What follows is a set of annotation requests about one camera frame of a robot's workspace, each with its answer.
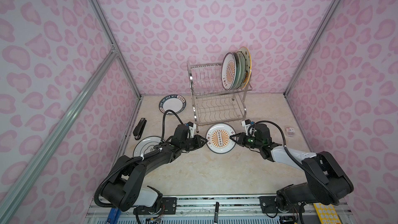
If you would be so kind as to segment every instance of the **dish rack shelf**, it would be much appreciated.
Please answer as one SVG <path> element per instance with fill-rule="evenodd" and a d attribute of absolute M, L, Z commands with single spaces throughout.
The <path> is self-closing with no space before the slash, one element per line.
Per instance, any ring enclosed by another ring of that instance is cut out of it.
<path fill-rule="evenodd" d="M 188 65 L 193 117 L 196 132 L 199 126 L 246 118 L 245 99 L 253 90 L 249 82 L 242 89 L 225 90 L 222 87 L 222 63 Z"/>

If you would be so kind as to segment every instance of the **orange sunburst design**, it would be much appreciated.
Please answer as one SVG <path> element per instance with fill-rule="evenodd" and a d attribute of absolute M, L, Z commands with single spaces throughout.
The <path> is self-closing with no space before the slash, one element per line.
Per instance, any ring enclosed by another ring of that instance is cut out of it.
<path fill-rule="evenodd" d="M 228 62 L 226 67 L 226 81 L 231 84 L 235 76 L 235 63 L 233 61 Z"/>
<path fill-rule="evenodd" d="M 226 147 L 229 144 L 229 135 L 223 129 L 218 129 L 211 135 L 211 142 L 217 148 Z"/>

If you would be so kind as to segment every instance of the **two-tier dish rack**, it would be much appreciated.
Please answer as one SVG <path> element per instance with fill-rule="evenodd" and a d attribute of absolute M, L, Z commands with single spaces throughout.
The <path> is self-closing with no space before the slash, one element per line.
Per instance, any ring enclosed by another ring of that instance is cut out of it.
<path fill-rule="evenodd" d="M 196 132 L 199 126 L 246 118 L 246 94 L 253 89 L 250 77 L 244 88 L 225 90 L 221 81 L 222 63 L 190 65 L 187 62 L 187 65 Z"/>

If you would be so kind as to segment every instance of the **stack of plates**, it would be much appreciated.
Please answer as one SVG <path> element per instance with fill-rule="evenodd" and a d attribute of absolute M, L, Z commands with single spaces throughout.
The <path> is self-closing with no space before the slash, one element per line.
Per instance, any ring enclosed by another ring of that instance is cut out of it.
<path fill-rule="evenodd" d="M 251 74 L 251 57 L 246 47 L 230 52 L 224 57 L 221 68 L 222 87 L 225 90 L 246 87 Z"/>

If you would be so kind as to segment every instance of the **plate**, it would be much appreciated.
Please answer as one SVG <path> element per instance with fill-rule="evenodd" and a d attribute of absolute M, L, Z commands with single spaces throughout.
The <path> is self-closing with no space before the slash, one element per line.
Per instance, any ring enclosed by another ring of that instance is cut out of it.
<path fill-rule="evenodd" d="M 134 148 L 134 157 L 139 157 L 142 153 L 147 154 L 153 151 L 153 147 L 160 143 L 160 137 L 152 136 L 141 140 Z"/>
<path fill-rule="evenodd" d="M 207 147 L 212 152 L 224 154 L 235 147 L 235 142 L 229 139 L 229 136 L 235 135 L 235 130 L 226 123 L 218 123 L 207 130 Z"/>
<path fill-rule="evenodd" d="M 241 68 L 245 67 L 246 64 L 245 64 L 245 60 L 243 60 L 243 63 L 241 63 L 241 60 L 237 53 L 232 52 L 232 54 L 234 55 L 235 62 L 236 62 L 236 76 L 235 76 L 235 80 L 234 80 L 234 83 L 232 84 L 231 89 L 236 89 L 236 88 L 238 88 L 238 86 L 240 86 L 241 82 L 239 83 L 239 80 L 242 76 L 242 73 L 244 73 L 244 71 L 242 71 Z"/>
<path fill-rule="evenodd" d="M 159 102 L 159 110 L 162 113 L 166 112 L 167 110 L 173 110 L 175 113 L 180 113 L 182 110 L 184 110 L 186 105 L 187 102 L 185 101 L 184 97 L 177 94 L 170 94 Z"/>
<path fill-rule="evenodd" d="M 244 87 L 246 87 L 247 83 L 249 82 L 249 78 L 251 75 L 251 56 L 250 56 L 249 50 L 246 47 L 241 47 L 238 50 L 238 52 L 242 52 L 242 54 L 245 57 L 245 61 L 246 61 L 245 78 L 243 79 L 243 82 L 239 87 L 239 88 L 244 88 Z"/>
<path fill-rule="evenodd" d="M 242 85 L 243 80 L 245 79 L 245 74 L 246 74 L 245 56 L 243 55 L 242 52 L 236 52 L 236 54 L 239 57 L 240 76 L 239 76 L 239 79 L 237 79 L 238 83 L 236 84 L 236 87 L 234 89 L 238 89 Z"/>
<path fill-rule="evenodd" d="M 235 56 L 230 52 L 225 55 L 221 67 L 222 87 L 230 90 L 236 76 L 236 60 Z"/>

